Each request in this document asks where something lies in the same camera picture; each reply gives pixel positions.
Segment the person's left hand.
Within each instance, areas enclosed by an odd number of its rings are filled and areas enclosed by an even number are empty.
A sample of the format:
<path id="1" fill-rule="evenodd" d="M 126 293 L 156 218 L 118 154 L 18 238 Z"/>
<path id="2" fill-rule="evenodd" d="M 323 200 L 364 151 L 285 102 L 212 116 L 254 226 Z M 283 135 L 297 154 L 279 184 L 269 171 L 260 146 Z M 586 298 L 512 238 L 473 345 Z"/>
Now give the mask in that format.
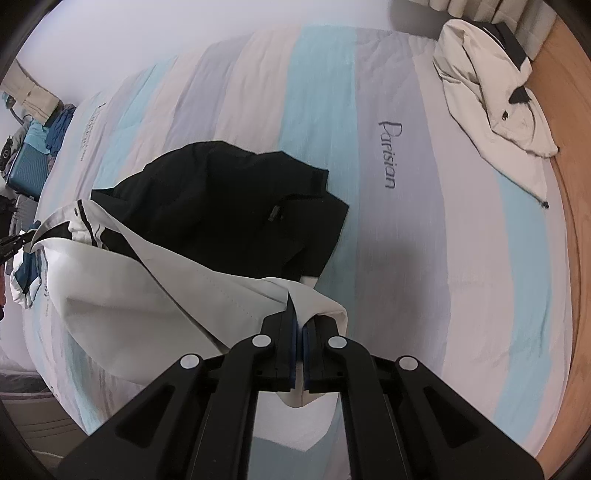
<path id="1" fill-rule="evenodd" d="M 1 321 L 4 319 L 5 305 L 6 305 L 6 278 L 5 278 L 4 267 L 1 266 L 1 269 L 0 269 L 0 320 Z"/>

